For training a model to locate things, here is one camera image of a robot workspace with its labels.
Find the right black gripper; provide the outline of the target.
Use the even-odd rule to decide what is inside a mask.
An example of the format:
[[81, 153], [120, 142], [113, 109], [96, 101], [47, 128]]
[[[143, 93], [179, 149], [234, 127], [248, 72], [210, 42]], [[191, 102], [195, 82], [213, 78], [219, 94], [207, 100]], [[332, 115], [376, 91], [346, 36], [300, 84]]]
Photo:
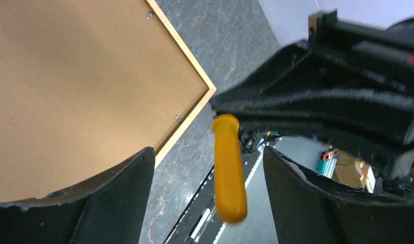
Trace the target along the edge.
[[414, 16], [388, 28], [308, 18], [308, 37], [282, 47], [211, 108], [249, 130], [330, 143], [388, 179], [414, 169]]

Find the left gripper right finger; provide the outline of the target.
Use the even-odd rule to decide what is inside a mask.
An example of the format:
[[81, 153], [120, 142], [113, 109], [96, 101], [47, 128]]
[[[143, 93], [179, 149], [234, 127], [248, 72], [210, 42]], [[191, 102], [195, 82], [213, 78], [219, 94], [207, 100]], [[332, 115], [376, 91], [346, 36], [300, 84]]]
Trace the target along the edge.
[[414, 200], [340, 184], [270, 146], [263, 168], [279, 243], [414, 243]]

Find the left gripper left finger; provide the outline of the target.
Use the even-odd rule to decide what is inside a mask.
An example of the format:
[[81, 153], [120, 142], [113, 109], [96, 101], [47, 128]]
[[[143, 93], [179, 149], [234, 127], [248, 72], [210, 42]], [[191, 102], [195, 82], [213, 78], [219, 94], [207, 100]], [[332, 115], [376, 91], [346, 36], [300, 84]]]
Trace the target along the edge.
[[0, 203], [0, 243], [138, 243], [154, 167], [146, 147], [44, 198]]

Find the yellow handle screwdriver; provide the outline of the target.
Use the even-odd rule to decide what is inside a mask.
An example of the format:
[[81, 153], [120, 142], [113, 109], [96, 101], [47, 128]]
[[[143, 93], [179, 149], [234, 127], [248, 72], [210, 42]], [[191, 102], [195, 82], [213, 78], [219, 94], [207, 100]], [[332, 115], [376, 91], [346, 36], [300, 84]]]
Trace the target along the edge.
[[238, 129], [238, 119], [230, 114], [217, 116], [212, 124], [215, 205], [218, 218], [232, 224], [242, 222], [248, 212]]

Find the wooden picture frame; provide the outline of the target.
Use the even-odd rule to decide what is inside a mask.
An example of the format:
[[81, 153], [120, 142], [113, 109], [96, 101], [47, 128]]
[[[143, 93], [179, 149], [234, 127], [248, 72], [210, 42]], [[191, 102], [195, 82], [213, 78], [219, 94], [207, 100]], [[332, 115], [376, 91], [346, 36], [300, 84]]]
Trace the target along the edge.
[[0, 202], [160, 163], [215, 91], [155, 1], [0, 1]]

